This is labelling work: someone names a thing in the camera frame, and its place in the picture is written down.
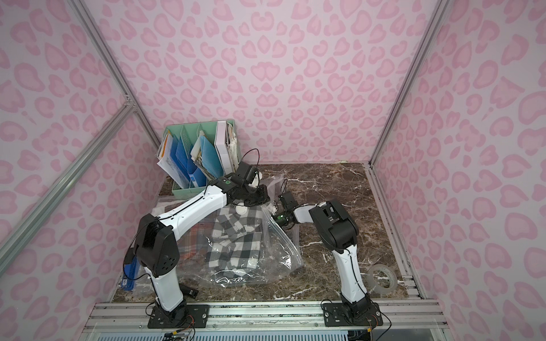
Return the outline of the clear plastic vacuum bag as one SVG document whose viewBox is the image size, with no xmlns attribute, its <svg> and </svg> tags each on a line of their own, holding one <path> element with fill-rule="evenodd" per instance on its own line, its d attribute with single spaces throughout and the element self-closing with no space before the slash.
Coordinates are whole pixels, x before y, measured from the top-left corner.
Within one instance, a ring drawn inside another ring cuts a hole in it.
<svg viewBox="0 0 546 341">
<path fill-rule="evenodd" d="M 303 267 L 298 228 L 285 230 L 273 220 L 287 179 L 275 175 L 263 183 L 270 196 L 267 204 L 242 215 L 225 206 L 183 234 L 176 266 L 180 282 L 223 288 L 269 284 Z"/>
</svg>

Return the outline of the black white plaid shirt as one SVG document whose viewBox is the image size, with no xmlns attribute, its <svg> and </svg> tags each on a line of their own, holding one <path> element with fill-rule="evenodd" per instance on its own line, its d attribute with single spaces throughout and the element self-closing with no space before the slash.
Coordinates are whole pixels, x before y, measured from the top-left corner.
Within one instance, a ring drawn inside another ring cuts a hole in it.
<svg viewBox="0 0 546 341">
<path fill-rule="evenodd" d="M 208 266 L 241 276 L 258 268 L 262 253 L 264 216 L 251 207 L 239 215 L 235 207 L 226 206 L 215 218 L 208 249 Z"/>
</svg>

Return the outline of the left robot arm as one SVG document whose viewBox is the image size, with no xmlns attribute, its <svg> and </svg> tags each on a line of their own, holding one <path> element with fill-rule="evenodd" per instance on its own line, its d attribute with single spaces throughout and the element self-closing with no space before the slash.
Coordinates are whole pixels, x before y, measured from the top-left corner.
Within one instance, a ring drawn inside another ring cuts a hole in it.
<svg viewBox="0 0 546 341">
<path fill-rule="evenodd" d="M 241 161 L 236 172 L 209 182 L 203 191 L 178 208 L 159 216 L 147 214 L 139 221 L 124 264 L 137 260 L 152 281 L 156 307 L 168 316 L 186 315 L 186 301 L 179 287 L 176 265 L 180 260 L 178 241 L 195 224 L 226 205 L 254 207 L 269 200 L 260 183 L 257 166 Z"/>
</svg>

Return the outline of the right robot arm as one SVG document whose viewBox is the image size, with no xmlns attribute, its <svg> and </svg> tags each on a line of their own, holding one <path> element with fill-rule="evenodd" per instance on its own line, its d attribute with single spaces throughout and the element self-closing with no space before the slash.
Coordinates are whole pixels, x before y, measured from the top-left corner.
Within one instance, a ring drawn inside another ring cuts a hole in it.
<svg viewBox="0 0 546 341">
<path fill-rule="evenodd" d="M 318 204 L 298 204 L 293 194 L 281 194 L 280 213 L 273 216 L 280 227 L 314 224 L 325 248 L 334 256 L 341 281 L 341 300 L 348 315 L 359 317 L 372 307 L 358 266 L 358 227 L 337 199 Z"/>
</svg>

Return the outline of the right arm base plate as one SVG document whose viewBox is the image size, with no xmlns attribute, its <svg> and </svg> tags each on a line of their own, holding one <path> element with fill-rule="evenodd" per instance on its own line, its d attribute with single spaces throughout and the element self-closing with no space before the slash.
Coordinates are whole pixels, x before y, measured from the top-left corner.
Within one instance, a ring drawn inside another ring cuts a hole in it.
<svg viewBox="0 0 546 341">
<path fill-rule="evenodd" d="M 383 326 L 382 313 L 376 303 L 349 304 L 321 302 L 321 309 L 326 327 L 362 326 L 374 329 Z"/>
</svg>

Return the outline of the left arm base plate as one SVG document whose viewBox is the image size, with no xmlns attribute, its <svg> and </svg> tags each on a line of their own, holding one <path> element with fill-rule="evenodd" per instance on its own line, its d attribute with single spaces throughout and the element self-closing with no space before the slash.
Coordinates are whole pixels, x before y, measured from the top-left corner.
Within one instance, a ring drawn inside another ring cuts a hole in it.
<svg viewBox="0 0 546 341">
<path fill-rule="evenodd" d="M 208 322 L 210 306 L 206 304 L 183 303 L 173 311 L 165 311 L 160 305 L 155 306 L 149 315 L 149 329 L 184 329 L 205 328 Z"/>
</svg>

